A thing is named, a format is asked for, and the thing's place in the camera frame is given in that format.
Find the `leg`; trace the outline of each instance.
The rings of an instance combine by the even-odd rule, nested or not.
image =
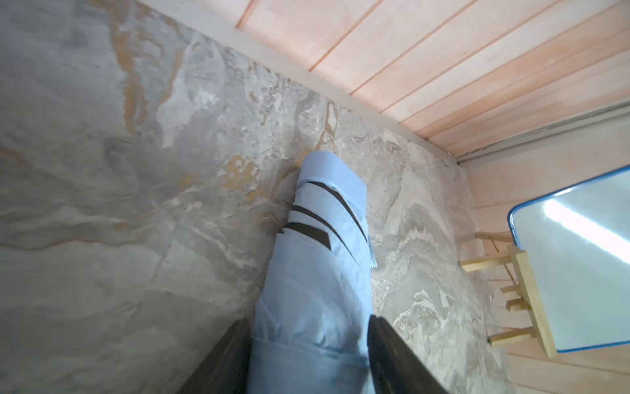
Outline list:
[[[464,271],[470,272],[497,267],[511,262],[512,260],[510,260],[509,253],[503,252],[484,257],[472,258],[470,260],[463,260],[459,262],[459,265],[464,269]]]
[[[534,331],[534,327],[520,328],[518,330],[490,335],[488,337],[488,342],[490,342],[490,346],[505,346],[531,338],[536,338],[536,331]]]

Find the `blue whiteboard frame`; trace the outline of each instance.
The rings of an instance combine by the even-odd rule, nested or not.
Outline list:
[[[530,205],[536,204],[538,202],[549,200],[549,199],[552,199],[552,198],[557,197],[559,195],[563,195],[563,194],[572,192],[574,190],[578,190],[579,188],[582,188],[584,186],[590,185],[592,183],[596,183],[596,182],[608,179],[610,177],[614,177],[615,175],[620,174],[620,173],[624,173],[626,171],[630,171],[630,165],[627,165],[625,167],[621,167],[621,168],[618,168],[616,170],[612,170],[610,172],[598,175],[597,177],[594,177],[594,178],[591,178],[591,179],[587,179],[585,181],[582,181],[580,183],[576,183],[576,184],[571,185],[569,187],[565,187],[565,188],[562,188],[560,190],[556,190],[555,192],[551,192],[549,194],[545,194],[545,195],[537,197],[537,198],[535,198],[533,200],[522,202],[521,204],[519,204],[519,205],[515,206],[514,208],[510,209],[510,212],[508,213],[508,224],[510,225],[510,232],[512,233],[512,238],[514,238],[514,243],[516,244],[516,246],[519,249],[522,249],[521,244],[520,244],[520,240],[518,238],[518,234],[516,232],[516,227],[514,226],[514,214],[517,211],[523,209],[524,207],[528,207]],[[585,350],[589,350],[589,349],[599,349],[601,347],[610,347],[610,346],[618,346],[618,345],[626,345],[626,344],[630,344],[630,340],[623,341],[623,342],[613,342],[611,344],[602,344],[602,345],[578,347],[576,349],[557,350],[557,352],[558,353],[579,352],[579,351],[585,351]]]

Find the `wood plank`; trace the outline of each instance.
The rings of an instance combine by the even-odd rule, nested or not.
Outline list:
[[[517,385],[559,394],[627,394],[630,375],[508,356]]]
[[[542,93],[546,88],[534,93]],[[629,96],[630,65],[624,64],[600,75],[543,95],[539,100],[531,101],[472,127],[469,130],[472,137],[464,141],[457,141],[449,145],[437,141],[435,143],[453,155],[460,156],[551,122],[572,118],[598,108],[620,103],[627,100]]]
[[[540,391],[535,388],[526,387],[522,385],[516,385],[516,392],[518,394],[549,394],[548,391]]]
[[[534,270],[529,264],[529,257],[526,252],[518,249],[516,245],[508,246],[510,257],[514,262],[514,269],[520,284],[520,291],[523,299],[529,305],[529,317],[536,330],[536,338],[541,348],[549,358],[558,355],[556,345],[551,335],[551,327],[545,314],[545,308],[542,304],[541,294],[536,284]]]
[[[509,354],[545,360],[538,342],[530,340],[507,347]],[[570,364],[590,368],[606,369],[608,371],[630,374],[630,345],[603,347],[588,351],[560,353],[553,362]]]
[[[499,267],[493,267],[486,269],[484,273],[488,276],[488,279],[491,281],[511,281],[510,276],[508,275],[508,271],[506,269],[506,265],[501,265]]]
[[[610,57],[604,61],[594,64],[590,67],[584,68],[578,72],[559,79],[553,83],[547,84],[542,88],[539,88],[531,93],[512,100],[508,103],[493,108],[490,111],[482,113],[472,119],[469,119],[455,127],[437,134],[430,140],[435,144],[441,144],[443,146],[455,146],[460,144],[465,145],[478,136],[480,131],[487,131],[492,129],[495,125],[499,125],[500,122],[505,122],[509,119],[512,122],[518,119],[517,113],[524,114],[529,113],[531,108],[528,108],[526,112],[522,110],[527,105],[535,105],[536,102],[545,98],[557,97],[561,92],[566,91],[571,86],[583,83],[591,78],[600,78],[601,75],[615,70],[619,67],[625,67],[630,61],[630,51],[624,51],[613,57]]]
[[[536,338],[534,327],[527,327],[490,335],[488,342],[490,346],[506,346],[532,338]]]
[[[514,243],[512,234],[509,231],[504,231],[502,233],[484,233],[482,231],[478,231],[475,233],[475,238],[478,240],[494,240],[495,242]]]
[[[190,0],[191,3],[203,6],[234,27],[250,1],[256,0]]]
[[[469,260],[462,260],[459,262],[459,265],[466,272],[471,272],[471,271],[497,267],[499,265],[509,264],[510,262],[511,262],[510,254],[507,252],[502,252],[502,253],[496,253],[494,255],[471,258]]]
[[[353,93],[378,111],[423,86],[555,0],[478,0]]]
[[[532,319],[529,316],[529,311],[516,311],[510,312],[505,309],[505,304],[500,308],[494,306],[490,308],[492,317],[495,319],[495,324],[499,327],[505,328],[527,328],[532,326]]]
[[[617,0],[565,0],[501,37],[466,61],[383,111],[400,122],[483,77],[565,30],[611,7]]]
[[[469,2],[385,0],[312,71],[351,93]]]
[[[376,2],[260,0],[240,29],[310,69]]]
[[[630,48],[623,2],[431,104],[403,122],[423,138]]]

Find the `gray marble floor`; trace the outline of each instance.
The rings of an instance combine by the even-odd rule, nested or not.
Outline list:
[[[452,393],[514,392],[459,167],[133,2],[1,2],[0,58],[1,392],[174,393],[314,149],[368,185],[376,313]]]

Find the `marble floor tile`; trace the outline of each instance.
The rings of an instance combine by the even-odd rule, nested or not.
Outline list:
[[[368,186],[375,312],[450,392],[515,392],[461,168],[133,1],[2,2],[0,57],[1,392],[175,392],[315,149]]]

